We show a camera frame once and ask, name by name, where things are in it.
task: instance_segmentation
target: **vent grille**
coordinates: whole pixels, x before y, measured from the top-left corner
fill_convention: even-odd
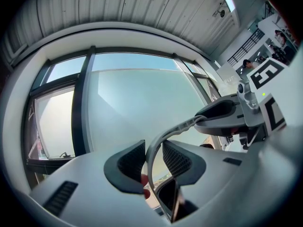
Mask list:
[[[77,183],[64,182],[52,195],[52,197],[46,202],[44,208],[55,216],[59,216],[77,186]]]
[[[242,161],[241,160],[237,160],[237,159],[234,159],[234,158],[225,158],[223,160],[224,162],[227,162],[227,163],[230,163],[230,164],[233,164],[233,165],[237,165],[237,166],[240,166]]]
[[[167,144],[163,147],[163,160],[175,178],[188,171],[192,165],[190,158]]]

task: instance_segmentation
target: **person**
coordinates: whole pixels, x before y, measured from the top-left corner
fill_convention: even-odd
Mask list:
[[[275,46],[272,44],[269,46],[269,48],[275,52],[272,54],[272,58],[284,63],[285,65],[289,64],[289,62],[287,61],[287,59],[285,57],[285,53],[283,50],[281,50],[278,46]]]
[[[259,59],[257,59],[257,62],[262,64],[266,59],[263,56],[260,56]]]
[[[286,36],[283,34],[281,30],[275,30],[276,39],[279,41],[281,46],[283,47],[287,41]]]
[[[275,30],[276,39],[282,47],[284,47],[285,58],[291,62],[295,56],[296,49],[293,44],[287,39],[286,35],[281,30]]]
[[[257,68],[258,66],[259,66],[260,64],[259,63],[257,63],[257,62],[251,62],[251,61],[249,61],[249,60],[244,60],[243,61],[243,67],[244,68],[248,68],[248,69],[251,69],[251,68],[253,68],[253,69],[255,69],[255,68]]]

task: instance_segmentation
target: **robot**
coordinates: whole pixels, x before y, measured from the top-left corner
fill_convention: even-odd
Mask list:
[[[275,70],[270,67],[275,67],[275,61],[266,60],[252,75],[260,85],[278,81],[281,87],[276,91],[283,93],[292,86],[287,84],[292,80],[289,77],[302,71],[302,55],[301,46],[289,68]],[[286,78],[284,84],[279,81],[281,76]],[[303,123],[293,114],[299,115],[295,105],[303,96],[298,94],[296,103],[287,105],[274,92],[274,102],[264,100],[264,94],[269,95],[266,86],[252,86],[252,81],[241,81],[237,94],[221,97],[161,133],[147,153],[142,139],[107,152],[85,154],[55,171],[30,196],[16,194],[40,223],[51,226],[257,225],[277,210],[300,175]],[[278,121],[270,118],[269,110],[264,113],[269,101],[274,117],[279,106],[283,117]],[[239,134],[248,151],[214,150],[169,140],[190,127],[229,139]],[[155,190],[152,166],[161,145],[172,177]],[[145,162],[163,216],[145,202],[140,183]]]

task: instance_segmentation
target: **window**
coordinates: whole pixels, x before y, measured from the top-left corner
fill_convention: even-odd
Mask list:
[[[202,69],[202,67],[200,65],[198,65],[198,64],[194,65],[189,62],[184,62],[184,63],[187,65],[187,67],[190,69],[191,72],[207,76],[207,73]]]
[[[35,99],[36,124],[43,158],[74,157],[71,138],[73,87]]]
[[[179,70],[179,66],[166,57],[136,53],[97,54],[92,71],[114,69],[163,69]]]
[[[209,79],[197,78],[197,80],[200,82],[201,86],[204,88],[212,102],[220,98],[220,95],[218,94]]]
[[[193,117],[205,106],[184,72],[153,70],[156,67],[176,68],[172,59],[160,57],[166,63],[159,66],[157,56],[132,54],[134,60],[136,56],[148,58],[150,69],[128,70],[129,61],[111,57],[113,65],[125,70],[113,70],[117,66],[108,70],[106,54],[97,56],[100,59],[94,61],[88,99],[89,131],[94,151],[141,139],[145,139],[147,149],[161,132]],[[144,61],[135,64],[138,65],[143,67]],[[207,137],[192,127],[171,139],[199,146]],[[155,182],[168,174],[162,158],[159,150],[152,172]]]
[[[73,157],[142,139],[147,149],[157,135],[205,106],[197,81],[174,55],[94,53],[91,47],[85,57],[48,61],[39,72],[25,114],[30,171],[49,175]],[[207,137],[192,127],[171,139],[199,146]],[[170,176],[162,158],[160,150],[152,172],[156,185]]]
[[[80,73],[84,60],[85,60],[85,56],[74,58],[68,61],[63,61],[51,66],[49,68],[49,72],[45,76],[44,81],[48,83],[59,78]]]

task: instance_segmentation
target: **white wall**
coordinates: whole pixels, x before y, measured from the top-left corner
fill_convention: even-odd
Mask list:
[[[265,35],[265,36],[263,36],[259,41],[258,41],[258,43],[256,43],[252,48],[251,48],[251,50],[250,51],[248,51],[248,53],[247,54],[245,54],[242,58],[241,58],[241,60],[239,61],[239,62],[237,62],[235,65],[233,65],[233,68],[235,69],[235,70],[237,70],[240,66],[242,66],[243,65],[243,61],[245,60],[245,59],[249,59],[254,53],[256,53],[256,51],[265,43],[265,41],[268,39],[268,37]]]
[[[252,32],[244,29],[218,58],[218,63],[224,65],[228,59],[251,37]]]
[[[46,56],[43,50],[23,61],[8,79],[0,98],[0,145],[9,183],[28,194],[21,155],[21,122],[28,93]]]
[[[223,81],[231,77],[235,77],[236,79],[241,80],[238,73],[228,62],[225,63],[221,68],[219,68],[217,70],[217,73],[220,75]]]

